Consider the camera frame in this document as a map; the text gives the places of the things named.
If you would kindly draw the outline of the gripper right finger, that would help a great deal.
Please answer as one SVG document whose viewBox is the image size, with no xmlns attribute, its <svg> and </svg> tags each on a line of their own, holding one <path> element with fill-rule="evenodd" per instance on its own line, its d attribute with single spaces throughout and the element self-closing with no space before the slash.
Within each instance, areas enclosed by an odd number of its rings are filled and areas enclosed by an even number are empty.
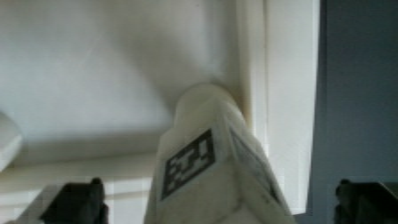
<svg viewBox="0 0 398 224">
<path fill-rule="evenodd" d="M 351 182 L 335 188 L 334 224 L 398 224 L 398 182 Z"/>
</svg>

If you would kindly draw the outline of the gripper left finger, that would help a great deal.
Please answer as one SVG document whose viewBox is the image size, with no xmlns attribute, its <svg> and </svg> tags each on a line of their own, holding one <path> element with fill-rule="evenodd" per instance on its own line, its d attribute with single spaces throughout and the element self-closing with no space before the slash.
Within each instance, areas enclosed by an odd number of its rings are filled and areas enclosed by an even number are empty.
<svg viewBox="0 0 398 224">
<path fill-rule="evenodd" d="M 39 217 L 44 224 L 108 224 L 104 186 L 99 178 L 67 183 Z"/>
</svg>

